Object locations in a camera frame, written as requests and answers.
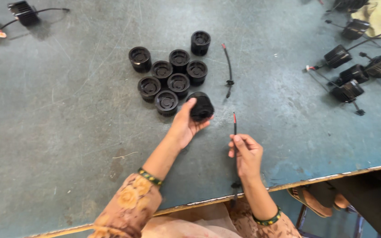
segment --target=worn table surface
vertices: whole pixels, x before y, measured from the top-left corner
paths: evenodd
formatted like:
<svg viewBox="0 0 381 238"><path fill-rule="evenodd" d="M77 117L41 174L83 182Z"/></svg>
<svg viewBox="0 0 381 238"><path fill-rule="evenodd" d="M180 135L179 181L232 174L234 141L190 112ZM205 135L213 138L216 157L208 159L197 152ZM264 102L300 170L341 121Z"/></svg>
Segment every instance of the worn table surface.
<svg viewBox="0 0 381 238"><path fill-rule="evenodd" d="M0 39L0 237L21 237L92 222L143 164L168 130L136 90L143 77L131 68L134 46L152 61L174 49L190 52L196 30L211 35L204 57L208 76L191 91L209 94L211 126L178 156L161 209L232 193L233 161L228 135L251 134L264 147L267 186L381 165L381 79L363 84L357 101L341 105L303 73L343 40L346 16L323 15L317 1L30 1L37 9L68 7L71 13L40 13L40 25L18 22ZM13 16L0 0L0 26ZM225 43L236 84L225 99L229 77ZM371 43L352 51L381 55ZM313 75L322 84L324 79ZM125 158L113 159L132 152Z"/></svg>

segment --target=brown patterned clothing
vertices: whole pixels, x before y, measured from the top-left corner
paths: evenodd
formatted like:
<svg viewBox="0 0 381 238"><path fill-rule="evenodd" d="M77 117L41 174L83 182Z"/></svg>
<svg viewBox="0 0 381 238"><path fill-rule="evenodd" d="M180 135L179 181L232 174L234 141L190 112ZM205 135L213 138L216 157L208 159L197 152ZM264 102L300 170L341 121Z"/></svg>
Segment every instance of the brown patterned clothing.
<svg viewBox="0 0 381 238"><path fill-rule="evenodd" d="M97 227L88 238L140 238L144 237L262 237L262 238L300 238L290 219L282 214L281 218L270 226L261 226L254 222L249 204L244 200L239 208L224 219L233 222L236 229L221 226L193 223L170 217L152 215L161 204L158 188L139 174L130 175L95 220ZM144 226L151 219L151 225Z"/></svg>

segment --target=bracelet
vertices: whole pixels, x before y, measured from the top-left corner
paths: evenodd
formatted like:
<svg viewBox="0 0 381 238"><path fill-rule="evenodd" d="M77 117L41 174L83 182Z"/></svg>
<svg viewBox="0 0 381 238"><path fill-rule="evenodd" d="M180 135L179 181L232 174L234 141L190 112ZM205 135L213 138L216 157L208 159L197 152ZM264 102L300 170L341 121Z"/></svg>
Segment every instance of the bracelet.
<svg viewBox="0 0 381 238"><path fill-rule="evenodd" d="M257 224L260 224L260 225L263 225L263 226L269 226L271 224L274 224L276 223L276 221L278 221L280 219L280 217L282 216L282 210L280 210L280 208L277 206L277 214L270 220L265 220L265 221L262 221L262 220L258 220L255 218L254 214L252 214L252 218L254 219L254 221L257 223Z"/></svg>
<svg viewBox="0 0 381 238"><path fill-rule="evenodd" d="M149 180L151 183L155 184L155 185L158 185L158 186L161 186L162 185L162 181L157 179L156 177L152 176L151 174L149 174L148 172L146 172L143 168L139 168L138 169L138 173L143 176L144 178L146 178L147 180Z"/></svg>

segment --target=finger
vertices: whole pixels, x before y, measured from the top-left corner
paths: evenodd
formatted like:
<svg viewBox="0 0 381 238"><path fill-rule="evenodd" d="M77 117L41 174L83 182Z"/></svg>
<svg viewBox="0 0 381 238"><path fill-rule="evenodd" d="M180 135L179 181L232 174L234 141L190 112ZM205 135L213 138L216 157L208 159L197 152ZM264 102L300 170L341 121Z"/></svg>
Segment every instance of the finger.
<svg viewBox="0 0 381 238"><path fill-rule="evenodd" d="M242 157L236 157L236 167L239 169L242 164Z"/></svg>
<svg viewBox="0 0 381 238"><path fill-rule="evenodd" d="M246 147L245 142L242 140L240 135L235 135L233 141L236 145L236 148L241 152L243 157L252 156L251 152Z"/></svg>
<svg viewBox="0 0 381 238"><path fill-rule="evenodd" d="M246 134L238 134L243 141L245 141L248 145L253 145L253 144L257 144L257 142L250 136L250 135L246 135Z"/></svg>
<svg viewBox="0 0 381 238"><path fill-rule="evenodd" d="M235 149L234 148L230 148L229 149L229 153L227 154L230 158L233 158L235 156ZM242 156L242 154L238 151L236 153L236 157L240 157Z"/></svg>
<svg viewBox="0 0 381 238"><path fill-rule="evenodd" d="M185 112L187 114L189 114L191 111L191 109L193 108L193 106L195 105L196 103L196 98L191 98L189 99L187 102L183 103L182 105L182 109L180 110L181 112Z"/></svg>

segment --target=sandal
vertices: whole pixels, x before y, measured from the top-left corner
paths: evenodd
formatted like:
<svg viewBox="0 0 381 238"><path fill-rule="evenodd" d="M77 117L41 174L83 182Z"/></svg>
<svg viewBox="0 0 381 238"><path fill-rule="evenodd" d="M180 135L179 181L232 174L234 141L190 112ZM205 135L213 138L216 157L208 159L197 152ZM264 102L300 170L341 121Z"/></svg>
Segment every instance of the sandal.
<svg viewBox="0 0 381 238"><path fill-rule="evenodd" d="M319 215L319 216L321 216L321 217L323 217L323 218L326 218L325 215L323 215L323 214L317 212L316 210L314 210L313 208L311 208L311 207L306 203L306 201L305 201L305 199L304 199L304 194L302 193L302 187L297 187L296 190L297 190L297 192L298 192L298 197L299 197L299 198L297 198L297 197L293 194L293 188L288 188L288 189L287 189L288 193L289 193L293 198L295 198L296 200L298 200L299 202L301 202L302 204L304 204L307 208L311 209L313 212L315 212L315 214L317 214L317 215Z"/></svg>

